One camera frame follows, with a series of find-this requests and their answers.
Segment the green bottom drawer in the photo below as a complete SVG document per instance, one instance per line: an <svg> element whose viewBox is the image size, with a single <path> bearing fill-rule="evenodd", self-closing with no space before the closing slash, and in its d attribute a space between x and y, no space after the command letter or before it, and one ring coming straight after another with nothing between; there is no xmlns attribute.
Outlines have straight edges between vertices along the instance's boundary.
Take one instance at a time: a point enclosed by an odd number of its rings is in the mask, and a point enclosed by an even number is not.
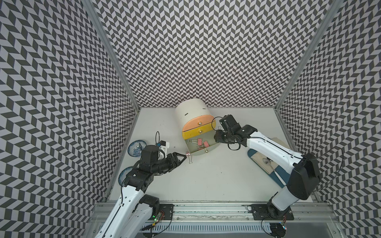
<svg viewBox="0 0 381 238"><path fill-rule="evenodd" d="M185 139L189 155L199 156L209 153L216 149L220 143L215 141L215 131L209 131L203 134L198 134L192 138Z"/></svg>

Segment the white round drawer cabinet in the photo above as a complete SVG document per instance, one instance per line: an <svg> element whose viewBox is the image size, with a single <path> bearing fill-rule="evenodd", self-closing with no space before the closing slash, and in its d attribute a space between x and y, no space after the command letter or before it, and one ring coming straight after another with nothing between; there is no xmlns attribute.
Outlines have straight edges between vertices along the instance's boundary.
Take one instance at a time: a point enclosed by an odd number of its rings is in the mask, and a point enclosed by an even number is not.
<svg viewBox="0 0 381 238"><path fill-rule="evenodd" d="M212 115L206 104L197 98L189 99L179 104L175 108L175 114L180 124L181 132L183 132L183 126L189 120L203 115Z"/></svg>

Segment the orange top drawer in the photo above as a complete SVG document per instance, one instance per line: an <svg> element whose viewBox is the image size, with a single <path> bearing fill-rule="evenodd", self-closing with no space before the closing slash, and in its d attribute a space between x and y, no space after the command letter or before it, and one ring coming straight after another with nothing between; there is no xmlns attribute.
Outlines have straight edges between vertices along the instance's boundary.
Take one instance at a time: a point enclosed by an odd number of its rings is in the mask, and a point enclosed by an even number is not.
<svg viewBox="0 0 381 238"><path fill-rule="evenodd" d="M207 124L212 123L213 115L203 115L189 120L182 128L182 131L189 131Z"/></svg>

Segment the yellow drawer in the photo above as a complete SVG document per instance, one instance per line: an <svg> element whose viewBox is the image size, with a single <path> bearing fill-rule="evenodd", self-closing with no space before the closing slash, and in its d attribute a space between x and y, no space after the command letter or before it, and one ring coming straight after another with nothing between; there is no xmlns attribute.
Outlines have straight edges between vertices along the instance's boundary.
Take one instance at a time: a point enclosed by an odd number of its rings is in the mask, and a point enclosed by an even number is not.
<svg viewBox="0 0 381 238"><path fill-rule="evenodd" d="M182 137L184 140L193 138L195 136L199 136L201 134L213 131L213 129L216 127L216 122L208 123L206 125L196 127L194 129L190 129L188 131L182 132Z"/></svg>

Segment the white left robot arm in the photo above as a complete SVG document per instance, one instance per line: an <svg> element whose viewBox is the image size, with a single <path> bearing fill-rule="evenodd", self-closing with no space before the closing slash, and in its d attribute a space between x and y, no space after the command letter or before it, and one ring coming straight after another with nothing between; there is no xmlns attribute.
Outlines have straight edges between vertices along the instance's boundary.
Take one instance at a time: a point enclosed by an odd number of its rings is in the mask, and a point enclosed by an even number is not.
<svg viewBox="0 0 381 238"><path fill-rule="evenodd" d="M187 155L173 152L167 154L167 146L148 145L141 151L132 170L122 181L121 194L95 235L97 238L134 238L139 231L153 230L171 212L160 209L160 200L146 194L154 178L173 171Z"/></svg>

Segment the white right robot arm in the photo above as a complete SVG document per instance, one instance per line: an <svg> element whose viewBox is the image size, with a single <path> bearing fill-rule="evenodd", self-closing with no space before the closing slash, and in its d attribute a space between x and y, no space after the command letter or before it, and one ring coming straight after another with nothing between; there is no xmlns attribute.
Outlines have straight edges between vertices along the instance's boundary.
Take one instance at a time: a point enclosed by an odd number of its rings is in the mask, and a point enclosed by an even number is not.
<svg viewBox="0 0 381 238"><path fill-rule="evenodd" d="M217 143L238 144L253 149L274 161L290 175L287 184L266 204L265 218L284 218L292 204L307 200L321 182L317 158L313 154L301 154L288 149L250 125L241 127L232 115L221 117L219 122L222 129L215 131L214 139Z"/></svg>

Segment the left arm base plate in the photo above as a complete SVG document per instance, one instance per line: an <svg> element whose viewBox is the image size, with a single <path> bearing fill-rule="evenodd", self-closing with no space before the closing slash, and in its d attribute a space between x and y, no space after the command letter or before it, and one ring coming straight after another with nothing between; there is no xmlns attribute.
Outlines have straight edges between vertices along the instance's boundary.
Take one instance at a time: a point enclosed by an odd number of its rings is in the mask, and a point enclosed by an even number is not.
<svg viewBox="0 0 381 238"><path fill-rule="evenodd" d="M157 218L157 216L162 213L161 215L161 220L164 221L170 221L173 218L173 213L174 213L174 204L159 204L155 205L153 207L152 211L152 216L150 217L150 221L153 221L154 219Z"/></svg>

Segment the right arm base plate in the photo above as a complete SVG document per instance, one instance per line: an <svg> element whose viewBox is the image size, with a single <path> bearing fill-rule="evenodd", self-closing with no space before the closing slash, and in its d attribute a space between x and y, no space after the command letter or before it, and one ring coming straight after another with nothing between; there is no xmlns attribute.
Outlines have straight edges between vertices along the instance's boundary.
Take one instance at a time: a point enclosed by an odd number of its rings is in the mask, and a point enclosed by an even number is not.
<svg viewBox="0 0 381 238"><path fill-rule="evenodd" d="M286 210L280 211L272 204L251 204L250 212L253 215L254 220L270 220L270 221L293 221L294 215L291 207L287 207Z"/></svg>

